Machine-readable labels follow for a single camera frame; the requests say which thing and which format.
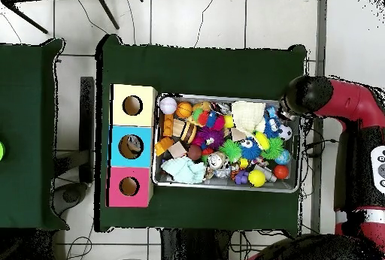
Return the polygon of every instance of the yellow box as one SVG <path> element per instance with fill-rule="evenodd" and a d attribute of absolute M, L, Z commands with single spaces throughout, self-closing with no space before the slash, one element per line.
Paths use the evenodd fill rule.
<path fill-rule="evenodd" d="M 112 101 L 114 125 L 153 126 L 158 92 L 152 86 L 114 84 L 111 91 L 114 97 Z"/>

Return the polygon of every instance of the metal tray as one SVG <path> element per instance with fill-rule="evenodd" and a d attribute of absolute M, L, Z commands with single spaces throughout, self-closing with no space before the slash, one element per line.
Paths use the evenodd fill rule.
<path fill-rule="evenodd" d="M 223 97 L 214 97 L 214 96 L 203 96 L 203 95 L 182 95 L 182 94 L 170 94 L 170 93 L 161 93 L 156 98 L 156 124 L 155 134 L 154 134 L 154 143 L 157 143 L 162 139 L 163 133 L 163 122 L 164 114 L 159 109 L 160 101 L 166 97 L 171 96 L 175 98 L 176 101 L 188 101 L 191 104 L 199 103 L 202 101 L 214 101 L 219 103 L 232 103 L 235 101 L 249 101 L 249 102 L 263 102 L 269 105 L 274 105 L 278 107 L 278 101 L 269 101 L 269 100 L 256 100 L 249 98 L 223 98 Z M 248 185 L 236 185 L 235 182 L 229 179 L 220 179 L 213 177 L 210 180 L 204 180 L 200 184 L 184 184 L 178 183 L 171 180 L 167 174 L 162 174 L 160 165 L 162 164 L 162 159 L 167 158 L 169 155 L 166 151 L 161 156 L 156 156 L 153 154 L 153 166 L 152 166 L 152 180 L 156 185 L 160 186 L 177 186 L 177 187 L 191 187 L 191 188 L 205 188 L 205 189 L 231 189 L 231 190 L 247 190 L 247 191 L 260 191 L 260 192 L 285 192 L 291 193 L 295 192 L 299 188 L 299 150 L 302 145 L 302 133 L 300 128 L 301 119 L 299 117 L 295 118 L 294 121 L 285 122 L 285 125 L 288 125 L 293 130 L 293 136 L 284 142 L 284 147 L 292 154 L 292 160 L 287 165 L 289 168 L 289 176 L 285 180 L 277 180 L 275 183 L 266 182 L 261 187 L 251 187 Z M 272 169 L 274 163 L 269 160 L 268 168 Z"/>

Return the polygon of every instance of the soccer ball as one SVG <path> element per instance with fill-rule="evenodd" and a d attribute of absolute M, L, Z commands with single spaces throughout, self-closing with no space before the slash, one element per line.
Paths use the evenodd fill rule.
<path fill-rule="evenodd" d="M 289 126 L 285 126 L 285 125 L 281 125 L 279 130 L 278 130 L 278 133 L 279 133 L 279 137 L 283 140 L 283 141 L 287 141 L 289 140 L 292 135 L 293 135 L 293 131 L 292 131 L 292 128 L 290 128 Z"/>

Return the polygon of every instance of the red ball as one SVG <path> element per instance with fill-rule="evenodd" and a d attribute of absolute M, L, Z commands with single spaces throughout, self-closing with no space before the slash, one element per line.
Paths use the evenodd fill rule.
<path fill-rule="evenodd" d="M 287 175 L 289 175 L 289 168 L 287 168 L 287 166 L 285 165 L 277 165 L 274 168 L 274 175 L 276 176 L 276 178 L 283 180 L 287 177 Z"/>

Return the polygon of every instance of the blue ball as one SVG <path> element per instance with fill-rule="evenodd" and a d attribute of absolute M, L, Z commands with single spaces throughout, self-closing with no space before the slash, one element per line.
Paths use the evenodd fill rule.
<path fill-rule="evenodd" d="M 280 156 L 278 156 L 274 161 L 279 165 L 286 165 L 290 162 L 291 156 L 288 150 L 283 150 Z"/>

